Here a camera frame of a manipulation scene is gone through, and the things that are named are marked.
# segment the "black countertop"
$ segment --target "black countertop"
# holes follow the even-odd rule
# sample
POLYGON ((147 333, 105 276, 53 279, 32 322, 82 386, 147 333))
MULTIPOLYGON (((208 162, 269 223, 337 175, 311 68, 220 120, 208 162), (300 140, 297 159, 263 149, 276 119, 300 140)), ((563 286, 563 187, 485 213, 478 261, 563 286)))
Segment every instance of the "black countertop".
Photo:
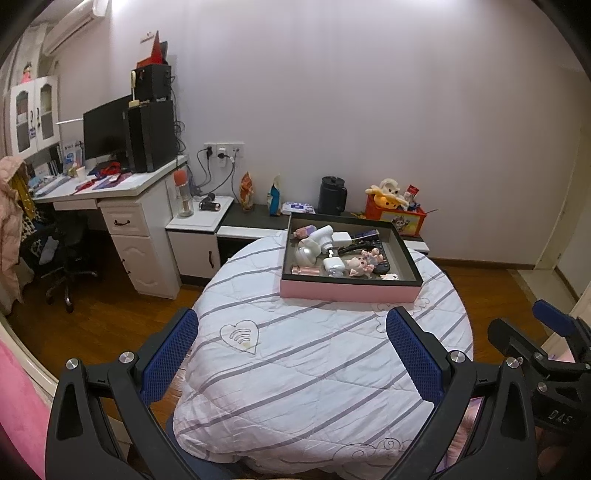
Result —
MULTIPOLYGON (((343 217, 353 216, 344 212, 343 217)), ((238 203, 230 205, 228 212, 222 219, 220 226, 238 226, 244 228, 265 228, 269 230, 284 230, 289 223, 289 215, 270 216, 266 205, 254 205, 252 210, 244 212, 238 203)), ((423 242, 419 236, 401 235, 403 240, 423 242)))

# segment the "figurine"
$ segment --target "figurine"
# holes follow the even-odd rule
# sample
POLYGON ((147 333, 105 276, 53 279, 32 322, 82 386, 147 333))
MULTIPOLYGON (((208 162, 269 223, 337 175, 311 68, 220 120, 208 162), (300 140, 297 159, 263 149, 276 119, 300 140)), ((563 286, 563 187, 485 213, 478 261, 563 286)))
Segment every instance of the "figurine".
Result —
POLYGON ((251 174, 246 172, 240 181, 240 205, 247 212, 254 204, 255 189, 252 186, 251 174))
POLYGON ((21 83, 27 83, 31 81, 31 62, 28 61, 22 70, 21 83))
POLYGON ((279 216, 281 214, 281 193, 279 191, 279 175, 273 179, 273 185, 267 193, 267 206, 270 216, 279 216))
POLYGON ((398 275, 396 273, 386 273, 384 275, 380 275, 382 280, 398 280, 398 275))
POLYGON ((374 271, 375 265, 368 264, 367 260, 359 257, 353 257, 347 260, 347 268, 350 268, 350 277, 359 277, 361 275, 369 275, 374 271))
POLYGON ((398 182, 393 179, 383 179, 379 187, 372 185, 365 190, 365 193, 374 196, 374 202, 378 207, 387 210, 395 210, 399 206, 408 206, 408 202, 399 195, 399 192, 398 182))
POLYGON ((384 256, 379 252, 379 248, 374 248, 371 252, 361 250, 361 258, 370 265, 377 265, 384 261, 384 256))

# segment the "pig figurine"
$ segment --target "pig figurine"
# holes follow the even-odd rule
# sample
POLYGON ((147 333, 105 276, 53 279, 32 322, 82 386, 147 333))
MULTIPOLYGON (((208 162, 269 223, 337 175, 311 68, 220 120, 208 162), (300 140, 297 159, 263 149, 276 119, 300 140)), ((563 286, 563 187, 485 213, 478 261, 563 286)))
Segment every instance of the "pig figurine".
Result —
POLYGON ((370 265, 377 265, 384 261, 384 256, 379 252, 379 248, 374 248, 371 252, 361 250, 361 258, 370 265))
POLYGON ((353 257, 347 260, 347 268, 350 268, 350 277, 359 277, 361 275, 369 275, 374 271, 375 265, 368 264, 367 260, 361 257, 353 257))

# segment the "pink blanket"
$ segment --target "pink blanket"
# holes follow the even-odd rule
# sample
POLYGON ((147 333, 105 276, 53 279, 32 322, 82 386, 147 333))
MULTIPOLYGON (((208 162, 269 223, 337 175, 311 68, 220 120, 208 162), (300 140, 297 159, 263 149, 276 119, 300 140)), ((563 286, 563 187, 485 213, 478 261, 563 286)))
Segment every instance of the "pink blanket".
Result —
POLYGON ((0 372, 0 424, 22 458, 44 480, 49 409, 37 395, 27 373, 1 341, 0 372))

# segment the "orange toy box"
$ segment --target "orange toy box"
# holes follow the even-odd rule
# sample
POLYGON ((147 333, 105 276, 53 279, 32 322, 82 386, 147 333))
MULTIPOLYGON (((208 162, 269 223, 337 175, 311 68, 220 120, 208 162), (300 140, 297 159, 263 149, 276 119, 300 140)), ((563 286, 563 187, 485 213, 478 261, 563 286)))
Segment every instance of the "orange toy box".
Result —
POLYGON ((418 236, 427 214, 419 207, 414 212, 404 210, 387 210, 378 207, 374 202, 374 196, 368 195, 365 203, 365 217, 367 220, 381 220, 392 222, 400 235, 418 236))

